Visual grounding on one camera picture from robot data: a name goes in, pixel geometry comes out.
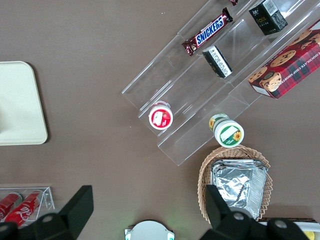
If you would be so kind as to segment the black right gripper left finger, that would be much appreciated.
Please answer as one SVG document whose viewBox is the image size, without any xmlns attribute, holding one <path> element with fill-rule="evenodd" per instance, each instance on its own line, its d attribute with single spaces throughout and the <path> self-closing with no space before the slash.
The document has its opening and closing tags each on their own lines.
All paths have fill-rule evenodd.
<svg viewBox="0 0 320 240">
<path fill-rule="evenodd" d="M 83 185 L 58 213 L 48 213 L 18 228 L 15 222 L 0 224 L 2 240 L 76 240 L 94 211 L 93 187 Z"/>
</svg>

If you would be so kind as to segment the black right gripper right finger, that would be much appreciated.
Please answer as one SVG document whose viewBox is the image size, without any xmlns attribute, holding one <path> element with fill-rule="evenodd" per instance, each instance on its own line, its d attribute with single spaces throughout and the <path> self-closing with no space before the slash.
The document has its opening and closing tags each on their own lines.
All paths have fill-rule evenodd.
<svg viewBox="0 0 320 240">
<path fill-rule="evenodd" d="M 307 240 L 308 237 L 292 221 L 272 218 L 266 225 L 247 214 L 232 211 L 215 185 L 206 186 L 206 211 L 211 228 L 202 240 Z"/>
</svg>

